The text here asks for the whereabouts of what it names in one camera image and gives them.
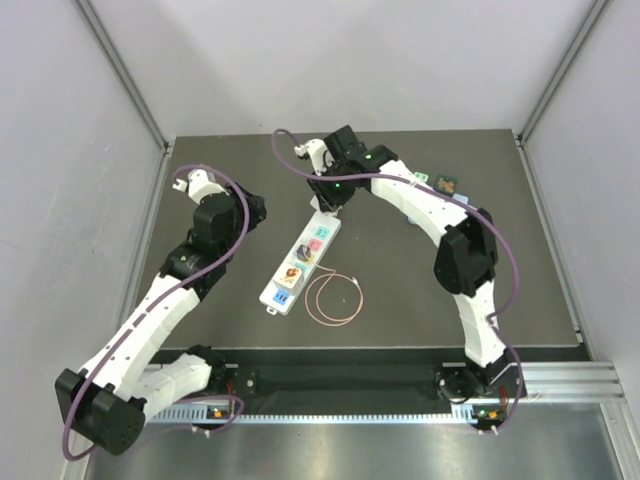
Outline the grey small plug adapter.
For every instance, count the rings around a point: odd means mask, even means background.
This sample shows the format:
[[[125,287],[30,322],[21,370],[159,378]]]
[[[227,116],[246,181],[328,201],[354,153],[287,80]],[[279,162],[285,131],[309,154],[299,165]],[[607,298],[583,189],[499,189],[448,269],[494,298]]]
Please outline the grey small plug adapter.
[[[309,245],[300,244],[296,249],[295,256],[305,264],[312,264],[315,261],[315,252]]]

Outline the white multicolour power strip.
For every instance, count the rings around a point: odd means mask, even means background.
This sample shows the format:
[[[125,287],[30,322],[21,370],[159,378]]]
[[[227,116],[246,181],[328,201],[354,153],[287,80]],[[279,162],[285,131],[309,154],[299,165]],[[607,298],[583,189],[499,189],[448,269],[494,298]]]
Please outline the white multicolour power strip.
[[[341,220],[337,214],[327,214],[319,211],[317,201],[312,200],[311,205],[315,208],[313,215],[307,224],[302,228],[292,246],[288,249],[284,258],[279,262],[275,272],[267,282],[265,288],[259,295],[260,303],[266,308],[271,315],[286,316],[294,305],[295,301],[304,293],[304,290],[312,277],[314,271],[318,267],[324,254],[329,249],[334,238],[337,236],[341,228]],[[295,252],[300,244],[309,245],[315,252],[315,261],[312,264],[300,262]],[[295,294],[289,294],[278,287],[274,281],[274,277],[279,268],[289,263],[300,267],[304,271],[304,284]]]

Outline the light green usb charger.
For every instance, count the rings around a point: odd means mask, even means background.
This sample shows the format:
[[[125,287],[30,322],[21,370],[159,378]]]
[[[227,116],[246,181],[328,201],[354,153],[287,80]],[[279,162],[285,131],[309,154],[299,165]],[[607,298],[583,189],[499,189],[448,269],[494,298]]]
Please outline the light green usb charger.
[[[429,180],[429,176],[422,172],[414,172],[413,177],[417,182],[424,183],[424,184],[427,184]]]

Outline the dark green cube adapter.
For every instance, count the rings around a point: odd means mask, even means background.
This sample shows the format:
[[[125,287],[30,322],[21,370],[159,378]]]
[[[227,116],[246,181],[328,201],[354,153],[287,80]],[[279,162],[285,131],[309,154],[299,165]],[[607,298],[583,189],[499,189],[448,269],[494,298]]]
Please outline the dark green cube adapter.
[[[438,174],[435,177],[433,188],[444,195],[452,197],[457,190],[458,180],[455,177]]]

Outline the white cube socket adapter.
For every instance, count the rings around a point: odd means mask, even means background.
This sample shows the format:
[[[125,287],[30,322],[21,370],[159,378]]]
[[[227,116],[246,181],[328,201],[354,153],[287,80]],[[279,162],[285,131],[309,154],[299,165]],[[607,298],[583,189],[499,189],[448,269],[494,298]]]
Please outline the white cube socket adapter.
[[[289,294],[295,295],[304,284],[304,271],[289,263],[284,263],[274,277],[278,287]]]

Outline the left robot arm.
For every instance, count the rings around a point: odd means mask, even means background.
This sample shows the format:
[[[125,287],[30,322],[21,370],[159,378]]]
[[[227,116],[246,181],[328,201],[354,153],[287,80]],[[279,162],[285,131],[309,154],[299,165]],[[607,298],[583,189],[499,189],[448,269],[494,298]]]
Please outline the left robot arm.
[[[225,370],[202,346],[156,373],[145,371],[169,334],[225,275],[246,234],[267,216],[264,199],[241,187],[207,187],[192,198],[192,228],[167,255],[143,300],[99,353],[55,381],[62,451],[70,461],[83,457],[70,449],[73,433],[120,455],[161,411],[193,393],[212,397],[226,387]]]

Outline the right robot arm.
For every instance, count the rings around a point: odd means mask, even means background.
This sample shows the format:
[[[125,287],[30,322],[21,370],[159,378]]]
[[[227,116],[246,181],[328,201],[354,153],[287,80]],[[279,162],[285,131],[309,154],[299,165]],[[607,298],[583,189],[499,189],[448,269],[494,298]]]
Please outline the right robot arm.
[[[452,294],[470,361],[466,380],[476,394],[498,389],[509,367],[504,342],[495,332],[496,238],[484,209],[465,208],[429,187],[387,146],[367,147],[350,126],[295,147],[310,161],[308,183],[322,212],[336,212],[363,188],[410,217],[437,248],[433,272]]]

